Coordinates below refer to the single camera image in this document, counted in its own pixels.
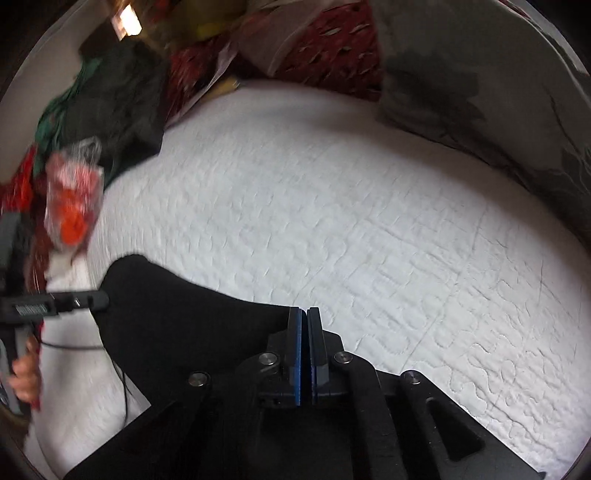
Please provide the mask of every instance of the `wire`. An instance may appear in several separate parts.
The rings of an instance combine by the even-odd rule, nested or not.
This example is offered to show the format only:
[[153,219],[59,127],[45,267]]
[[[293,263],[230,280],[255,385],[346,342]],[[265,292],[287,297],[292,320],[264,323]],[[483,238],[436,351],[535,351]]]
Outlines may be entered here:
[[96,350],[104,350],[105,347],[102,345],[92,345],[92,346],[71,346],[71,345],[56,345],[55,343],[48,343],[48,342],[39,342],[40,345],[49,347],[49,348],[56,348],[58,350],[73,350],[76,352],[86,352],[86,351],[96,351]]
[[117,377],[119,377],[119,380],[121,380],[121,384],[123,385],[123,397],[125,399],[125,418],[123,420],[123,426],[121,427],[121,430],[123,430],[127,425],[127,421],[129,420],[129,398],[127,397],[129,390],[127,388],[127,379],[125,378],[125,373],[123,370],[121,373],[119,373],[119,369],[117,368],[117,365],[115,365],[115,361],[113,359],[111,359],[111,363],[113,364],[113,368],[115,369]]
[[[57,345],[55,343],[48,343],[48,342],[44,342],[42,340],[39,341],[39,344],[46,346],[48,348],[55,348],[58,350],[70,350],[70,351],[74,351],[74,352],[106,351],[105,347],[103,347],[102,345],[100,345],[100,346],[99,345],[90,345],[90,346]],[[127,394],[129,393],[129,388],[127,388],[127,378],[126,378],[123,370],[121,371],[121,373],[119,373],[119,369],[117,368],[117,365],[115,365],[115,361],[113,361],[112,358],[111,358],[111,363],[113,364],[113,368],[115,369],[115,373],[117,374],[117,377],[119,378],[119,380],[121,381],[121,384],[123,385],[123,397],[124,397],[124,401],[125,401],[125,418],[123,420],[123,426],[121,427],[121,430],[123,430],[125,428],[125,426],[127,425],[127,421],[129,420],[129,398],[127,396]]]

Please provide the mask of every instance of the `green fabric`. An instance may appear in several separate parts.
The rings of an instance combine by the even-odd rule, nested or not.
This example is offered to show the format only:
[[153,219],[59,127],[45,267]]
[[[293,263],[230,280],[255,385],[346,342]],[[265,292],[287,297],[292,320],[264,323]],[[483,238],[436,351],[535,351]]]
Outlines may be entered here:
[[37,177],[45,170],[45,163],[53,151],[61,150],[65,145],[60,142],[60,134],[63,126],[64,116],[69,103],[76,97],[80,88],[91,78],[100,65],[100,59],[91,59],[82,64],[73,85],[54,98],[39,119],[37,131],[35,132],[35,143],[37,144],[37,156],[33,165],[33,176]]
[[505,171],[591,249],[591,79],[580,61],[509,0],[370,3],[386,117]]

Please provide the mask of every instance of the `screw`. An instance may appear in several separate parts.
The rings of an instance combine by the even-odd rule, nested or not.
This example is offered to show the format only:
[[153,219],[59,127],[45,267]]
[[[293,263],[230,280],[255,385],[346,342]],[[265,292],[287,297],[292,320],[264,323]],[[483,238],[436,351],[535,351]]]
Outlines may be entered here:
[[349,352],[337,352],[333,358],[338,364],[348,364],[353,359],[353,354]]
[[189,385],[192,387],[202,387],[207,384],[209,377],[203,372],[195,372],[189,375]]
[[277,363],[277,356],[272,352],[262,353],[259,357],[259,362],[263,365],[270,367],[271,365],[275,365]]
[[421,382],[421,374],[414,370],[404,372],[404,378],[407,382],[412,383],[413,385],[418,385]]

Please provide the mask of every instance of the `black fabric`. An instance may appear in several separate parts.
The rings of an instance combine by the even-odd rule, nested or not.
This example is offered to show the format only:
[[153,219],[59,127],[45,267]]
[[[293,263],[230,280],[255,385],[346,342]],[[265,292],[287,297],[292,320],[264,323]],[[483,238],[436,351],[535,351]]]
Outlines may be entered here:
[[233,372],[287,328],[288,307],[233,299],[194,285],[140,255],[111,265],[95,313],[112,359],[153,406],[163,406],[194,371]]
[[157,155],[164,135],[167,78],[167,60],[142,41],[124,38],[105,54],[68,105],[60,144],[98,137],[106,185]]

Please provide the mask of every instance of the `white sheet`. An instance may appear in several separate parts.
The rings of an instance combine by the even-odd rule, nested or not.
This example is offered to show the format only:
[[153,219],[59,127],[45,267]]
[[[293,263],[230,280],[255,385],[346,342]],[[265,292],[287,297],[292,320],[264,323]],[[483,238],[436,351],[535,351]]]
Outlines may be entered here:
[[[278,83],[205,104],[107,191],[90,283],[140,252],[241,299],[319,306],[348,350],[378,369],[422,371],[560,478],[591,435],[591,262],[517,184],[375,114],[371,103]],[[64,335],[59,322],[47,329]],[[44,375],[58,368],[42,360]],[[90,356],[61,361],[91,379],[101,371]],[[44,402],[61,398],[62,413],[44,408],[35,422],[57,472],[116,426],[68,437],[48,425],[120,419],[113,375],[106,390],[94,380],[57,389],[46,376]],[[67,402],[81,396],[92,401]]]

